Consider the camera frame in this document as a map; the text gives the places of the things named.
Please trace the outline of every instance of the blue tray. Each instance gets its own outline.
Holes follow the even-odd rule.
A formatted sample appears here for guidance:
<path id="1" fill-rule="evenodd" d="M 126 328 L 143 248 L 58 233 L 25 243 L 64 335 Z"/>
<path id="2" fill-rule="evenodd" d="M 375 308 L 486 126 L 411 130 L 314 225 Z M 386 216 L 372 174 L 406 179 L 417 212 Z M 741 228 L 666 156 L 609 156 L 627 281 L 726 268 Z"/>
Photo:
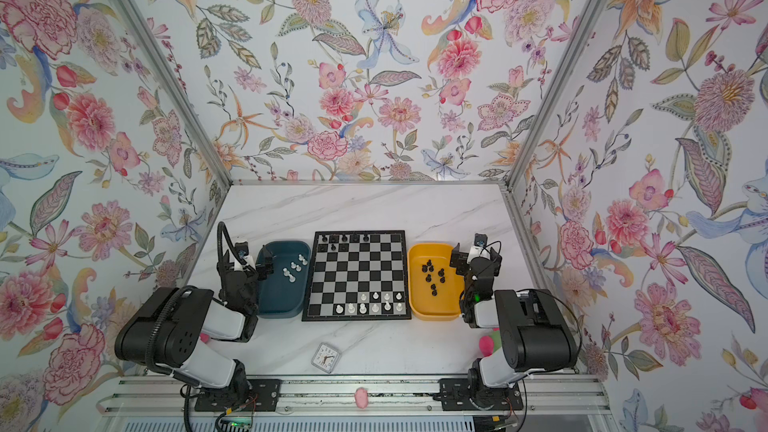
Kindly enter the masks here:
<path id="1" fill-rule="evenodd" d="M 306 280 L 310 271 L 310 258 L 312 251 L 310 246 L 297 240 L 285 240 L 270 242 L 266 247 L 273 254 L 274 273 L 268 275 L 259 290 L 259 317 L 262 318 L 291 318 L 301 313 L 304 303 L 304 291 Z M 307 264 L 299 261 L 299 254 L 306 259 Z M 262 263 L 264 257 L 259 252 L 256 263 Z M 301 266 L 301 272 L 290 267 L 294 262 Z M 290 282 L 283 275 L 283 269 L 287 268 L 294 277 L 295 282 Z"/>

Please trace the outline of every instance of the plastic tray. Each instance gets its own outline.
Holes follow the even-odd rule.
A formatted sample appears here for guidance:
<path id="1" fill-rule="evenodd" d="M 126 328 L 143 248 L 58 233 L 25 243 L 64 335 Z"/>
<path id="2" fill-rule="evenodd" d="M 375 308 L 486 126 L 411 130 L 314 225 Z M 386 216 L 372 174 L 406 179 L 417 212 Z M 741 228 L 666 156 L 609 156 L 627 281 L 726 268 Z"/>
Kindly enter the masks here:
<path id="1" fill-rule="evenodd" d="M 301 313 L 304 303 L 304 289 L 306 279 L 310 271 L 310 246 L 297 240 L 285 240 L 270 242 L 266 247 L 273 254 L 275 271 L 268 275 L 266 280 L 259 284 L 259 317 L 263 318 L 291 318 Z M 299 254 L 306 259 L 307 264 L 299 262 Z M 261 263 L 264 256 L 259 251 L 256 263 Z M 290 267 L 294 262 L 301 266 L 301 272 Z M 283 269 L 287 268 L 296 277 L 295 282 L 290 282 L 283 275 Z"/>
<path id="2" fill-rule="evenodd" d="M 462 314 L 458 307 L 458 297 L 464 290 L 464 278 L 456 275 L 456 269 L 448 265 L 451 261 L 449 244 L 416 244 L 408 250 L 408 291 L 413 314 L 423 321 L 452 321 Z M 427 274 L 422 272 L 422 265 L 432 260 L 434 272 L 432 281 L 427 282 Z M 440 283 L 438 271 L 446 270 L 446 283 Z M 431 285 L 437 286 L 438 294 L 432 295 Z"/>

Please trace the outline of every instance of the chessboard border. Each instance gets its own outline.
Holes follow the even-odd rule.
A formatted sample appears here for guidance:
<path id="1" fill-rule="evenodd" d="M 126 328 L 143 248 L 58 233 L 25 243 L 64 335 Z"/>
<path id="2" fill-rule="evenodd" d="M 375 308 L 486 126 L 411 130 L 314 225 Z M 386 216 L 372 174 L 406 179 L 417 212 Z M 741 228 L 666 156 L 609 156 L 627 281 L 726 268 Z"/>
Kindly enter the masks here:
<path id="1" fill-rule="evenodd" d="M 320 243 L 320 237 L 322 235 L 365 235 L 365 234 L 400 234 L 402 244 L 402 280 L 404 303 L 406 304 L 406 312 L 401 315 L 333 315 L 315 317 L 309 316 L 310 307 L 310 294 L 312 293 L 312 280 L 315 276 L 315 256 L 317 251 L 317 245 Z M 304 291 L 304 303 L 301 312 L 302 322 L 364 322 L 364 321 L 409 321 L 411 320 L 411 301 L 410 294 L 408 293 L 408 248 L 406 245 L 406 231 L 404 230 L 352 230 L 352 231 L 325 231 L 315 232 L 315 239 L 312 242 L 312 259 L 310 260 L 310 268 L 307 271 L 306 290 Z"/>

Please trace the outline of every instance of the yellow tray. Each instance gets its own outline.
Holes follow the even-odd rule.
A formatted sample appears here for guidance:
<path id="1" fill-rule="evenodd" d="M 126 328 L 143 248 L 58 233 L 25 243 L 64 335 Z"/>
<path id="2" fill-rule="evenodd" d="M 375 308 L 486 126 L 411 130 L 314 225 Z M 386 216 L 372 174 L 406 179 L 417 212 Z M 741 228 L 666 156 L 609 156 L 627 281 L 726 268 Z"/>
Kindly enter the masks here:
<path id="1" fill-rule="evenodd" d="M 456 275 L 456 269 L 448 265 L 453 246 L 449 244 L 416 244 L 408 250 L 408 300 L 413 314 L 423 321 L 452 321 L 462 314 L 458 307 L 458 297 L 464 290 L 464 278 Z M 427 274 L 422 272 L 422 265 L 432 260 L 434 272 L 432 281 L 427 282 Z M 446 283 L 440 283 L 438 271 L 446 270 Z M 430 285 L 437 285 L 437 296 L 432 295 Z"/>

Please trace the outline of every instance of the pink object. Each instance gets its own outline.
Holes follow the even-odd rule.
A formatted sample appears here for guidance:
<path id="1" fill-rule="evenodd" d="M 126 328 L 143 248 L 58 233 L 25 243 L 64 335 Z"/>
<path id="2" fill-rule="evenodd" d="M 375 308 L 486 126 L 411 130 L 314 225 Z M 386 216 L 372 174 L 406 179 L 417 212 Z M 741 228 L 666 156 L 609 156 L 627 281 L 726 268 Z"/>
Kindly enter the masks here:
<path id="1" fill-rule="evenodd" d="M 355 390 L 355 405 L 359 409 L 368 407 L 368 390 L 362 387 Z"/>
<path id="2" fill-rule="evenodd" d="M 480 337 L 480 343 L 478 346 L 480 347 L 480 353 L 483 357 L 487 357 L 493 354 L 493 339 L 490 335 L 484 335 Z"/>

